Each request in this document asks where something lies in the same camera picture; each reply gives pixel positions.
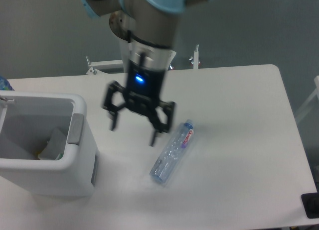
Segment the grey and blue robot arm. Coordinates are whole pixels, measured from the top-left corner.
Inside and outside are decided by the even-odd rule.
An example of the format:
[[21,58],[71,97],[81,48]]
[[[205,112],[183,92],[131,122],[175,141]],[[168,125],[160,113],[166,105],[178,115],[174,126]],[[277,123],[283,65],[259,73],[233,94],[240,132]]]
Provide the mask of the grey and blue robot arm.
[[160,99],[169,53],[180,16],[205,1],[211,0],[81,0],[89,16],[109,15],[112,32],[132,46],[124,60],[125,85],[112,81],[107,86],[103,108],[111,116],[111,129],[126,108],[149,119],[154,128],[151,144],[158,134],[170,131],[175,103]]

